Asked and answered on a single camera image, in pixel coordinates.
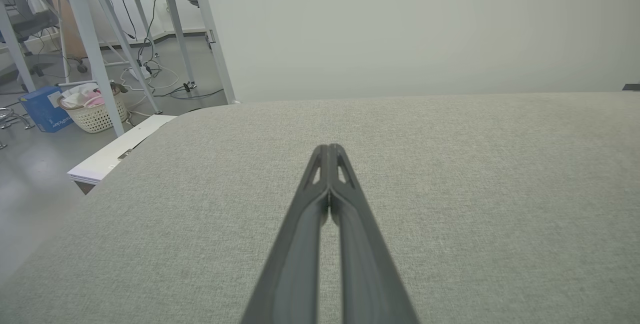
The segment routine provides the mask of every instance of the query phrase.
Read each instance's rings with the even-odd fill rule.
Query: blue box
[[[20,103],[40,131],[55,133],[74,121],[58,105],[62,89],[57,86],[45,86],[20,97]]]

